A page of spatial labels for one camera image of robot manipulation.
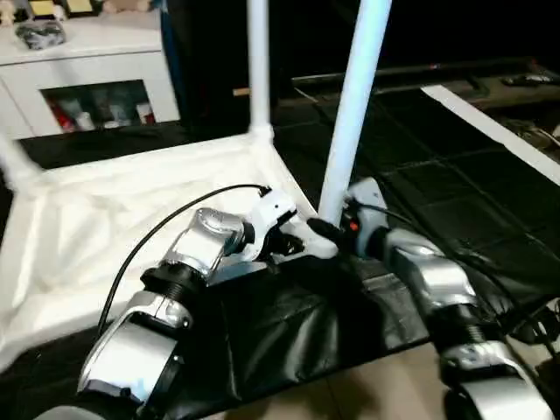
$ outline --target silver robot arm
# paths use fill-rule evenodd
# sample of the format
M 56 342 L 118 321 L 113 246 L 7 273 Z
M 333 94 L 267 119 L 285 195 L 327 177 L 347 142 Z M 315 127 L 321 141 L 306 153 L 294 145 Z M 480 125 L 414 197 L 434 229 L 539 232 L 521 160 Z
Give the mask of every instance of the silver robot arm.
M 386 216 L 375 210 L 386 205 L 372 178 L 354 185 L 348 201 L 353 210 L 346 212 L 346 224 L 358 232 L 355 252 L 383 261 L 406 284 L 430 332 L 442 381 L 450 389 L 448 418 L 554 419 L 497 328 L 482 320 L 462 267 L 423 236 L 389 229 Z
M 208 286 L 222 258 L 236 254 L 238 261 L 250 262 L 267 256 L 280 227 L 295 214 L 292 199 L 274 190 L 245 216 L 198 209 L 159 265 L 143 273 L 144 289 L 94 344 L 73 403 L 38 419 L 130 420 L 163 412 L 182 362 L 178 336 L 194 321 L 189 307 Z M 296 225 L 293 231 L 306 227 Z M 305 232 L 302 243 L 330 244 L 309 228 Z

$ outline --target white pole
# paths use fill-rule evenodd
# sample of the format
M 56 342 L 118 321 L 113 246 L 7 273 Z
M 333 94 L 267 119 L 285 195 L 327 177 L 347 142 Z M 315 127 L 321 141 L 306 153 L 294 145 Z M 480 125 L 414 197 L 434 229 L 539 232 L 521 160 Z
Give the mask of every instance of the white pole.
M 247 1 L 248 65 L 251 100 L 249 131 L 272 140 L 269 81 L 269 2 Z
M 391 0 L 361 0 L 318 214 L 338 226 L 374 84 Z
M 14 192 L 29 190 L 42 170 L 31 161 L 23 148 L 0 132 L 0 169 L 3 171 L 6 185 Z

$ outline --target black mat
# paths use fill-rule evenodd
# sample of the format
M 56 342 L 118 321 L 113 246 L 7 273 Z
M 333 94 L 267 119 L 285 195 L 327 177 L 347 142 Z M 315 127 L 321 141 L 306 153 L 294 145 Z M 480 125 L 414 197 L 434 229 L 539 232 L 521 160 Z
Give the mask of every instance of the black mat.
M 336 104 L 324 105 L 334 116 Z M 276 147 L 317 204 L 330 142 L 325 117 L 310 105 L 279 109 L 275 122 Z M 24 145 L 41 165 L 57 167 L 188 142 L 177 126 L 151 130 Z M 120 143 L 104 142 L 105 135 Z M 375 175 L 391 208 L 414 216 L 452 246 L 514 270 L 508 285 L 520 298 L 557 295 L 558 188 L 421 92 L 381 96 L 370 106 L 353 175 Z M 500 185 L 509 180 L 527 183 L 528 190 L 503 196 Z M 550 199 L 541 199 L 543 193 Z M 358 292 L 360 280 L 382 274 L 379 265 L 295 264 L 280 276 L 263 272 L 208 295 L 202 319 L 212 333 L 199 329 L 185 337 L 186 379 L 181 394 L 172 395 L 172 413 L 188 418 L 225 410 L 425 340 L 398 281 L 367 283 L 367 293 Z M 91 332 L 83 332 L 23 355 L 0 378 L 7 418 L 32 418 L 70 396 L 90 342 Z

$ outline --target white cabinet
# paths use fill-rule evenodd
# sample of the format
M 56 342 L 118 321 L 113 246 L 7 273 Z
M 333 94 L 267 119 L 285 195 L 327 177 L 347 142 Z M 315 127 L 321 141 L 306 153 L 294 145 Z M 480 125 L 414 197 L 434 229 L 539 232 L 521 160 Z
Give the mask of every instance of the white cabinet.
M 0 80 L 0 130 L 11 139 L 32 137 L 33 131 Z
M 0 130 L 8 137 L 64 132 L 53 98 L 76 93 L 92 102 L 94 91 L 103 89 L 117 90 L 123 98 L 134 88 L 145 98 L 138 101 L 150 104 L 156 122 L 179 119 L 156 10 L 76 18 L 65 23 L 65 30 L 65 44 L 40 52 L 26 50 L 12 34 L 0 31 Z

